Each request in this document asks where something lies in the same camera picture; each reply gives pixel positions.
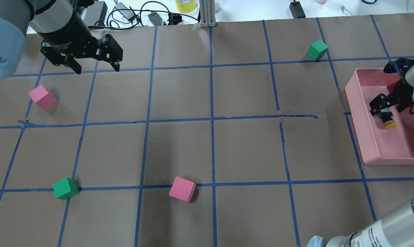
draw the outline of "white label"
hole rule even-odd
[[[351,247],[364,247],[362,245],[362,241],[361,241],[361,235],[357,236],[356,238],[352,239],[350,241],[350,246]]]
[[[391,247],[390,243],[384,235],[384,232],[382,231],[382,220],[377,221],[376,223],[362,231],[361,236],[358,236],[351,241],[351,246]]]

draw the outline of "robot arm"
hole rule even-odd
[[[41,52],[55,66],[70,67],[77,74],[82,67],[76,58],[106,61],[115,71],[123,49],[106,34],[96,39],[67,0],[0,1],[0,78],[11,76],[25,50],[30,25],[44,40]]]
[[[400,80],[389,95],[379,94],[369,105],[372,116],[378,115],[384,127],[391,129],[396,126],[392,119],[391,106],[397,105],[396,109],[400,113],[410,108],[410,114],[414,114],[414,59],[399,58],[391,61],[385,66],[384,72],[397,72]]]

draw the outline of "grid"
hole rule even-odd
[[[97,125],[131,125],[131,124],[144,124],[146,125],[145,129],[145,138],[144,138],[144,145],[143,145],[143,159],[142,159],[142,166],[141,166],[141,177],[140,177],[140,185],[139,186],[106,186],[106,187],[82,187],[80,188],[80,191],[99,191],[99,190],[127,190],[127,189],[135,189],[138,190],[138,208],[137,208],[137,218],[135,223],[135,242],[134,246],[139,246],[138,238],[139,238],[139,229],[140,229],[140,215],[142,212],[142,208],[144,208],[144,205],[142,206],[142,200],[143,200],[143,192],[147,189],[162,189],[162,188],[170,188],[171,185],[145,185],[144,184],[144,176],[145,176],[145,164],[146,164],[146,152],[147,152],[147,143],[148,143],[148,135],[149,135],[149,124],[150,123],[157,123],[157,122],[195,122],[195,121],[210,121],[211,123],[211,162],[212,162],[212,183],[199,183],[196,186],[198,187],[211,187],[212,188],[212,208],[213,208],[213,244],[214,246],[218,246],[218,228],[217,228],[217,201],[216,201],[216,188],[217,187],[224,187],[224,186],[267,186],[267,185],[285,185],[289,187],[289,195],[290,195],[290,205],[292,210],[292,218],[293,218],[293,227],[295,232],[295,238],[296,238],[296,245],[297,246],[303,246],[307,239],[301,239],[299,236],[299,228],[300,225],[297,222],[297,215],[296,215],[296,205],[294,203],[294,193],[293,193],[293,185],[304,185],[304,184],[331,184],[331,183],[362,183],[364,186],[364,190],[367,196],[368,205],[370,208],[370,213],[372,215],[373,221],[376,220],[376,213],[373,207],[372,198],[369,192],[369,188],[367,183],[370,182],[383,182],[383,181],[414,181],[414,177],[395,177],[395,178],[366,178],[363,168],[362,168],[362,162],[359,155],[359,151],[356,145],[354,131],[352,128],[351,121],[349,120],[350,112],[347,103],[342,97],[342,90],[340,89],[340,85],[337,80],[337,75],[334,69],[333,62],[334,61],[365,61],[365,60],[382,60],[382,59],[396,59],[398,57],[392,57],[389,55],[389,52],[387,51],[386,45],[384,43],[384,39],[381,36],[381,33],[379,31],[378,25],[376,24],[374,16],[370,16],[371,20],[373,21],[374,28],[376,29],[376,32],[378,34],[378,37],[381,41],[381,45],[384,48],[385,54],[387,56],[385,57],[374,57],[374,58],[340,58],[340,59],[332,59],[330,56],[330,49],[327,51],[327,59],[322,59],[318,62],[328,62],[330,65],[330,69],[332,72],[332,76],[334,78],[334,82],[336,84],[336,88],[338,93],[340,94],[341,100],[343,101],[343,105],[345,108],[345,122],[349,130],[350,138],[353,144],[356,161],[358,163],[359,171],[361,173],[361,178],[359,179],[332,179],[332,180],[293,180],[290,175],[290,169],[288,168],[288,157],[286,149],[288,149],[288,144],[285,141],[285,135],[284,135],[284,128],[283,128],[283,120],[284,118],[318,118],[318,115],[312,115],[312,113],[309,114],[301,114],[301,115],[287,115],[287,114],[277,114],[277,115],[258,115],[258,116],[238,116],[238,117],[216,117],[214,113],[214,68],[216,67],[229,67],[229,66],[257,66],[257,65],[269,65],[270,71],[271,71],[271,80],[273,84],[273,90],[274,90],[274,99],[277,110],[281,111],[282,108],[279,104],[279,97],[277,92],[277,86],[276,86],[276,78],[275,78],[275,70],[273,65],[274,64],[293,64],[293,63],[313,63],[312,60],[297,60],[297,61],[273,61],[271,56],[271,47],[267,32],[267,27],[265,24],[265,21],[262,21],[263,31],[265,35],[266,40],[266,47],[268,50],[268,56],[269,56],[269,62],[257,62],[257,63],[240,63],[240,64],[214,64],[213,59],[213,30],[210,27],[209,29],[209,46],[210,46],[210,63],[203,65],[203,66],[179,66],[179,67],[154,67],[155,63],[155,52],[156,52],[156,44],[157,44],[157,30],[158,28],[155,27],[154,29],[154,45],[153,45],[153,51],[152,51],[152,64],[150,68],[147,69],[121,69],[121,71],[150,71],[150,83],[149,83],[149,95],[148,95],[148,105],[147,105],[147,117],[146,120],[140,120],[140,121],[122,121],[122,122],[87,122],[88,118],[88,110],[90,107],[91,98],[93,95],[93,87],[94,82],[96,80],[96,75],[98,73],[107,73],[111,72],[109,70],[98,70],[99,62],[97,61],[95,64],[94,71],[85,71],[84,74],[93,74],[93,79],[91,82],[91,87],[89,90],[89,96],[87,105],[85,108],[85,117],[83,119],[82,123],[76,123],[76,124],[67,124],[67,125],[37,125],[28,121],[22,121],[19,120],[19,123],[21,125],[16,126],[0,126],[0,129],[20,129],[21,133],[19,135],[19,139],[16,143],[16,147],[14,149],[13,155],[11,157],[11,161],[8,166],[8,170],[5,176],[5,179],[3,181],[3,186],[0,189],[0,203],[2,200],[2,197],[4,193],[9,192],[50,192],[53,191],[52,188],[41,188],[41,189],[6,189],[6,184],[8,182],[8,177],[11,172],[11,169],[13,168],[14,158],[16,155],[17,150],[19,149],[19,145],[22,139],[22,136],[26,129],[29,128],[70,128],[70,127],[82,127],[80,140],[77,145],[77,153],[74,160],[74,167],[71,174],[71,177],[74,179],[76,175],[76,169],[77,169],[77,163],[80,158],[81,153],[81,147],[82,147],[82,139],[85,133],[85,129],[87,126],[97,126]],[[326,42],[325,35],[323,33],[323,29],[320,24],[320,19],[316,18],[315,21],[318,24],[318,29],[321,33],[321,39],[323,42]],[[66,75],[66,74],[74,74],[73,72],[65,72],[65,73],[43,73],[44,66],[46,64],[46,59],[44,59],[41,70],[39,74],[27,74],[27,75],[14,75],[13,77],[33,77],[37,76],[35,87],[39,85],[41,77],[45,77],[48,75]],[[187,118],[187,119],[164,119],[164,120],[152,120],[150,119],[150,112],[151,112],[151,98],[152,98],[152,90],[153,90],[153,79],[154,79],[154,71],[156,70],[167,70],[167,69],[194,69],[194,68],[209,68],[210,70],[210,118]],[[25,115],[25,118],[29,116],[30,109],[32,107],[32,101],[30,101],[27,112]],[[286,181],[256,181],[256,182],[236,182],[236,183],[217,183],[216,182],[216,170],[215,170],[215,122],[220,120],[231,120],[231,119],[268,119],[268,118],[277,118],[281,119],[279,124],[279,132],[281,136],[281,142],[282,142],[282,153],[284,156],[284,166],[286,170],[287,180]],[[59,240],[58,240],[58,246],[60,247],[63,241],[63,232],[66,224],[66,218],[69,213],[69,205],[70,200],[66,201],[65,210],[63,214],[63,220],[61,223],[61,230],[59,234]]]

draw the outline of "pink cube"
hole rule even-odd
[[[39,85],[30,91],[29,96],[37,105],[39,105],[44,110],[47,110],[56,102],[58,102],[55,96],[42,85]]]
[[[171,192],[169,192],[169,195],[171,197],[175,197],[179,200],[190,203],[195,188],[196,184],[194,182],[186,180],[184,178],[176,177],[174,184],[172,184]]]

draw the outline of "green cube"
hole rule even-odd
[[[56,198],[62,200],[67,200],[79,193],[76,181],[71,178],[64,178],[63,180],[54,183],[53,190],[55,191]]]
[[[309,55],[313,60],[317,61],[320,59],[324,53],[329,48],[321,39],[317,40],[315,43],[310,45],[307,55]]]

